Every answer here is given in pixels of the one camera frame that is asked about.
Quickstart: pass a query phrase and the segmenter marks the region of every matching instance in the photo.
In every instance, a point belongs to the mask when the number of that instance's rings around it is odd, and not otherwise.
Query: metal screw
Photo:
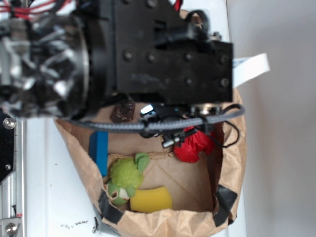
[[[193,80],[192,80],[192,78],[186,78],[186,79],[185,79],[185,83],[186,83],[187,86],[193,85]]]
[[[228,61],[228,56],[227,55],[222,55],[221,58],[219,59],[219,62],[221,64],[226,64]]]
[[[186,61],[190,62],[190,61],[192,61],[192,59],[193,59],[193,55],[190,54],[190,53],[186,53],[186,54],[184,55],[184,59],[185,59]]]
[[[15,121],[14,119],[12,118],[6,118],[4,121],[3,121],[3,125],[6,129],[8,130],[12,130],[15,128]]]
[[[133,54],[129,50],[124,51],[124,59],[126,61],[132,61],[133,59]]]
[[[40,24],[38,22],[35,22],[34,24],[32,24],[32,29],[36,30],[40,27]]]
[[[10,223],[5,227],[5,231],[8,233],[9,236],[13,236],[17,233],[18,228],[15,224]]]
[[[221,41],[222,40],[222,36],[219,34],[219,32],[214,32],[214,34],[212,35],[212,40],[215,41]]]
[[[5,169],[6,169],[7,171],[10,171],[10,170],[12,169],[12,166],[11,166],[10,164],[7,164],[7,165],[5,166]]]
[[[201,115],[209,115],[209,110],[207,110],[207,109],[201,110],[200,114]]]
[[[6,27],[5,26],[0,26],[0,31],[6,31]]]
[[[156,61],[156,59],[157,59],[157,57],[156,57],[156,55],[155,55],[154,53],[149,53],[149,54],[147,54],[147,60],[148,60],[148,62],[153,63],[153,62]]]
[[[155,8],[157,6],[157,0],[147,0],[146,5],[149,8]]]
[[[229,86],[229,80],[227,78],[221,79],[221,86],[226,88]]]

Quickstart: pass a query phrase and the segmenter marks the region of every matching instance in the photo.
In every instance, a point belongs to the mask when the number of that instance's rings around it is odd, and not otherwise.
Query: blue block
[[[102,177],[108,173],[108,133],[95,132],[90,136],[89,155],[99,167]]]

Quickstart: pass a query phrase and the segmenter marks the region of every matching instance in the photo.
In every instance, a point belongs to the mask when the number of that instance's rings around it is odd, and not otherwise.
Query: gray cable
[[[206,116],[205,120],[208,124],[215,124],[219,122],[225,122],[227,120],[239,117],[245,113],[245,108],[242,105],[239,105],[239,110],[222,115],[214,115],[214,116]],[[154,131],[172,131],[183,129],[191,126],[200,126],[204,124],[204,120],[202,118],[192,118],[174,122],[153,122],[148,123],[145,126],[144,123],[129,123],[129,124],[114,124],[114,123],[93,123],[93,122],[78,122],[78,121],[70,121],[73,125],[85,127],[88,129],[106,131],[106,132],[154,132]]]

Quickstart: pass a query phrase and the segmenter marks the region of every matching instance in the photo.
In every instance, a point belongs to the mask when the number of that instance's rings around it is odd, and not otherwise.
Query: red plush toy
[[[198,154],[205,151],[210,154],[214,149],[214,142],[203,132],[187,137],[181,147],[174,147],[177,158],[182,162],[195,163],[199,160]]]

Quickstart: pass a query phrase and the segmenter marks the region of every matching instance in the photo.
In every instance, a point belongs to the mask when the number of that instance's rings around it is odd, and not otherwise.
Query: yoda plush toy
[[[137,153],[135,160],[133,158],[119,159],[112,165],[107,189],[114,205],[123,205],[135,195],[136,189],[143,182],[143,171],[149,161],[147,153]]]

